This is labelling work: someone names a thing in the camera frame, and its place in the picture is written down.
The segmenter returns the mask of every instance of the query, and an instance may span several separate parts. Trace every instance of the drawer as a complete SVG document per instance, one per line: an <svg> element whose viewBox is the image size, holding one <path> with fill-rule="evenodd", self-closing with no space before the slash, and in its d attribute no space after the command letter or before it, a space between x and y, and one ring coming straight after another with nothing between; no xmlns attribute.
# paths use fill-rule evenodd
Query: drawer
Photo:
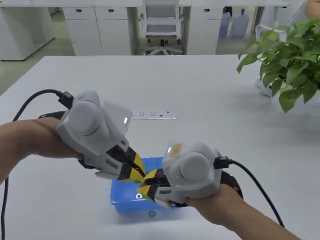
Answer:
<svg viewBox="0 0 320 240"><path fill-rule="evenodd" d="M98 20L127 20L126 7L96 7L96 19Z"/></svg>
<svg viewBox="0 0 320 240"><path fill-rule="evenodd" d="M96 13L94 7L64 7L64 17L66 20L94 20Z"/></svg>
<svg viewBox="0 0 320 240"><path fill-rule="evenodd" d="M193 6L191 7L190 19L221 20L222 13L222 7Z"/></svg>

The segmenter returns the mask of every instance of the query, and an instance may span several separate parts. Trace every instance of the sticker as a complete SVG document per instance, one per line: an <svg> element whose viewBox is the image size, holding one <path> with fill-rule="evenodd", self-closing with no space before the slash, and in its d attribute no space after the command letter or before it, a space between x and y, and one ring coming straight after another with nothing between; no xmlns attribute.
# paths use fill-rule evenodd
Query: sticker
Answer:
<svg viewBox="0 0 320 240"><path fill-rule="evenodd" d="M182 148L182 144L175 144L172 149L171 149L171 153L170 153L170 157L172 158L179 158L180 157L180 152L181 152L181 148Z"/></svg>

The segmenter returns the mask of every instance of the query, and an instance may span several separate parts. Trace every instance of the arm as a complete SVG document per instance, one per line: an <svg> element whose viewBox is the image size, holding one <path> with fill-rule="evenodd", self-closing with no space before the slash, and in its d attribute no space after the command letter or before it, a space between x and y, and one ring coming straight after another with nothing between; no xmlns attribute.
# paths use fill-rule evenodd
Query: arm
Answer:
<svg viewBox="0 0 320 240"><path fill-rule="evenodd" d="M56 134L59 120L45 117L10 122L0 126L0 184L29 155L50 158L81 158Z"/></svg>
<svg viewBox="0 0 320 240"><path fill-rule="evenodd" d="M305 14L311 19L320 18L320 0L308 0Z"/></svg>
<svg viewBox="0 0 320 240"><path fill-rule="evenodd" d="M189 199L209 222L226 227L243 240L300 240L291 232L245 203L228 185L202 199Z"/></svg>

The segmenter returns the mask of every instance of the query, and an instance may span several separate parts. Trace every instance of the blue container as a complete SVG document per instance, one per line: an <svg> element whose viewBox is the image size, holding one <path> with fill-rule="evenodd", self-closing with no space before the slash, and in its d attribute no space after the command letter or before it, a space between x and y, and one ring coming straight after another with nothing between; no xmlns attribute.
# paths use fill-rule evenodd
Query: blue container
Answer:
<svg viewBox="0 0 320 240"><path fill-rule="evenodd" d="M162 157L143 158L146 172L161 169L162 159ZM139 187L139 183L112 180L110 201L119 213L165 209L163 206L142 198L142 195L137 192Z"/></svg>
<svg viewBox="0 0 320 240"><path fill-rule="evenodd" d="M224 39L228 35L228 28L230 23L231 15L230 12L226 12L226 8L223 9L220 30L219 30L219 38Z"/></svg>
<svg viewBox="0 0 320 240"><path fill-rule="evenodd" d="M243 39L246 35L248 28L249 16L245 14L245 9L241 10L241 13L233 18L231 27L231 38Z"/></svg>

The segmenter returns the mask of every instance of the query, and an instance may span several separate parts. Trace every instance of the wrist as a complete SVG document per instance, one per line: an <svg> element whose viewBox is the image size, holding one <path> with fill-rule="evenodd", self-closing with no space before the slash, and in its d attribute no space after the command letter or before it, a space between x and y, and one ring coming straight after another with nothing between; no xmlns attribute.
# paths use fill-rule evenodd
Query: wrist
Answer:
<svg viewBox="0 0 320 240"><path fill-rule="evenodd" d="M230 231L237 232L240 223L247 217L251 209L252 207L244 201L228 207L223 226Z"/></svg>

